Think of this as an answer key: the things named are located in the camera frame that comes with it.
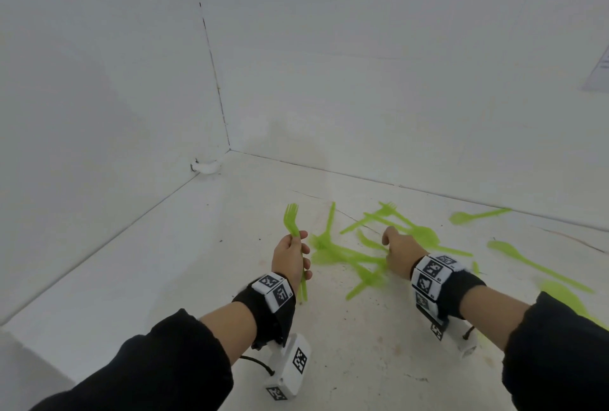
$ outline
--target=forearm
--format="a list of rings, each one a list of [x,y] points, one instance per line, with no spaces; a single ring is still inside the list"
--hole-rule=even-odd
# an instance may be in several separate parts
[[[520,325],[530,306],[491,289],[476,286],[461,300],[461,315],[501,350],[506,349],[510,334]]]
[[[239,359],[256,338],[256,322],[241,302],[233,302],[203,316],[200,321],[220,341],[231,365]]]

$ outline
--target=white wall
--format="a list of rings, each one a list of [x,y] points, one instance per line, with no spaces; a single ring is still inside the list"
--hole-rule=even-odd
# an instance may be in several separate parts
[[[0,322],[228,149],[199,0],[0,0]]]
[[[609,45],[606,0],[203,11],[232,149],[609,228],[609,96],[579,90]]]

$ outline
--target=hand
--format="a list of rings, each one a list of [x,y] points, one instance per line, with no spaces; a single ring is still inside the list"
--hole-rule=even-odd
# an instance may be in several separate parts
[[[396,275],[405,279],[410,279],[415,262],[429,254],[415,238],[398,233],[393,226],[388,227],[383,233],[383,245],[388,244],[387,266]]]
[[[300,241],[308,235],[306,231],[301,230],[300,237],[284,236],[273,253],[273,263],[271,263],[270,269],[287,277],[294,290],[294,295],[298,294],[303,270],[306,270],[304,272],[305,278],[311,279],[313,277],[313,272],[309,270],[311,261],[303,257],[303,254],[310,253],[311,249]]]

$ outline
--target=black sleeve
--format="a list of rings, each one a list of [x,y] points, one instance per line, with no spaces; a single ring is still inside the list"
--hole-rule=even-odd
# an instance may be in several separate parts
[[[127,340],[105,367],[32,411],[216,410],[232,389],[230,361],[211,331],[181,309]]]
[[[606,408],[609,331],[545,292],[512,332],[503,364],[520,411]]]

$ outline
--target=black wrist strap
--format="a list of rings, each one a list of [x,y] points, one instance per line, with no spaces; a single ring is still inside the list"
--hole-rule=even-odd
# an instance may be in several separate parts
[[[252,348],[260,350],[272,340],[285,346],[287,336],[292,328],[292,319],[296,310],[296,298],[294,296],[290,297],[279,310],[272,313],[264,299],[264,295],[252,289],[252,284],[256,281],[258,279],[249,283],[243,291],[239,292],[232,299],[233,302],[244,304],[254,316],[257,331]]]
[[[447,315],[464,320],[465,318],[459,310],[461,300],[470,289],[476,286],[486,286],[486,284],[482,279],[472,275],[467,270],[455,271],[442,284],[442,289],[438,295],[438,308]]]

